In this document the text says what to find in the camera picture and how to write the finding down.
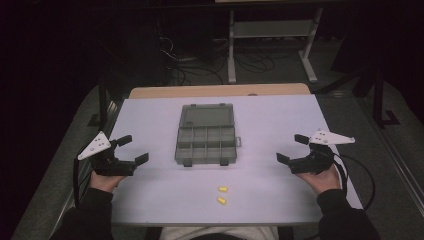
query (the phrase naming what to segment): white tabletop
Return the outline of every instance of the white tabletop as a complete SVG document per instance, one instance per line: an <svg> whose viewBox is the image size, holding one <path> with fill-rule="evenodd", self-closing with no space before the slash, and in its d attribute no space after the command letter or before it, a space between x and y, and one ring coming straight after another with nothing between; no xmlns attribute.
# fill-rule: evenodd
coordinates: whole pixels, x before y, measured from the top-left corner
<svg viewBox="0 0 424 240"><path fill-rule="evenodd" d="M232 103L242 146L229 166L177 165L175 145L182 106ZM293 225L317 222L316 195L276 152L305 157L295 134L330 130L314 95L156 98L125 100L110 139L132 135L116 149L121 160L146 152L150 160L115 190L113 223L140 225ZM228 192L218 191L227 186ZM227 203L220 204L218 197ZM362 208L348 182L348 201Z"/></svg>

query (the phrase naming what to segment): small yellow block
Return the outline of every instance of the small yellow block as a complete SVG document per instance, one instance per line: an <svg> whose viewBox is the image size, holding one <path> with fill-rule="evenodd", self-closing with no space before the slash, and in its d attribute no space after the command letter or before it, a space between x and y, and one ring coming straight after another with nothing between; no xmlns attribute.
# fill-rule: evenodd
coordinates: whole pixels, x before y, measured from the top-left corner
<svg viewBox="0 0 424 240"><path fill-rule="evenodd" d="M226 203L227 203L227 200L225 200L224 198L222 198L222 197L219 197L218 198L218 202L220 202L222 205L225 205Z"/></svg>
<svg viewBox="0 0 424 240"><path fill-rule="evenodd" d="M228 188L227 187L219 187L218 190L220 192L228 192Z"/></svg>

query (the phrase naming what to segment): handheld controller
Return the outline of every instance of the handheld controller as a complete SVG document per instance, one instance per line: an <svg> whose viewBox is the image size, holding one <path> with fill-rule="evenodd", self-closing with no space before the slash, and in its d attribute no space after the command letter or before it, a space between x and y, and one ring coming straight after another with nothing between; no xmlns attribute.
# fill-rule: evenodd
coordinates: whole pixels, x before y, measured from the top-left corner
<svg viewBox="0 0 424 240"><path fill-rule="evenodd" d="M304 158L292 159L277 153L277 161L287 165L292 174L316 173L319 174L331 167L334 163L334 153L329 144L344 144L355 142L354 138L347 138L331 132L318 130L311 138L296 134L296 142L309 145L311 152Z"/></svg>
<svg viewBox="0 0 424 240"><path fill-rule="evenodd" d="M118 140L108 141L103 132L100 132L96 138L85 148L78 156L79 160L89 156L91 158L91 166L93 170L103 176L132 176L134 171L141 164L149 160L149 154L145 153L135 161L121 161L115 157L115 149L127 143L132 142L132 136L127 135Z"/></svg>

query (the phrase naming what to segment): dark background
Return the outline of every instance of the dark background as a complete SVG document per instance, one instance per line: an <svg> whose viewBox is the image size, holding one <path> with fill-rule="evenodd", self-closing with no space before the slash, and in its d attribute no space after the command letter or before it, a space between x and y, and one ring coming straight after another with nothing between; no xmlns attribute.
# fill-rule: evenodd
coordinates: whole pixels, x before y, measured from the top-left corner
<svg viewBox="0 0 424 240"><path fill-rule="evenodd" d="M117 2L133 5L142 1ZM0 96L5 153L0 166L1 239L12 235L80 103L100 77L106 78L114 99L136 86L162 86L169 82L170 75L164 69L167 62L159 52L158 29L154 27L157 15L128 14L102 4L0 2ZM424 62L422 9L420 3L413 5L412 1L373 2L359 11L333 6L326 8L318 35L341 39L350 28L334 69L348 73L364 62L382 63L385 80L402 92L424 122L424 101L420 98L423 87L419 82L423 79ZM225 15L171 14L165 23L173 25L164 26L181 51L202 53L201 57L208 58L204 49L210 46L211 39L227 34ZM251 16L248 12L241 14L242 18ZM211 26L212 31L205 31L208 28L204 26Z"/></svg>

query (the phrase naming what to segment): hand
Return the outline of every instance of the hand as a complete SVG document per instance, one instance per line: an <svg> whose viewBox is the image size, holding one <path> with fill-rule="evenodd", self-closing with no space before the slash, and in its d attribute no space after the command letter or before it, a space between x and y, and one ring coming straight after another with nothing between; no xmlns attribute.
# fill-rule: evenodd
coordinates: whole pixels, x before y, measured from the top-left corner
<svg viewBox="0 0 424 240"><path fill-rule="evenodd" d="M90 187L97 188L105 192L113 192L113 189L118 186L119 182L125 176L102 176L97 175L95 171L91 172Z"/></svg>
<svg viewBox="0 0 424 240"><path fill-rule="evenodd" d="M305 180L317 195L330 189L341 189L339 174L334 164L320 174L300 173L296 175Z"/></svg>

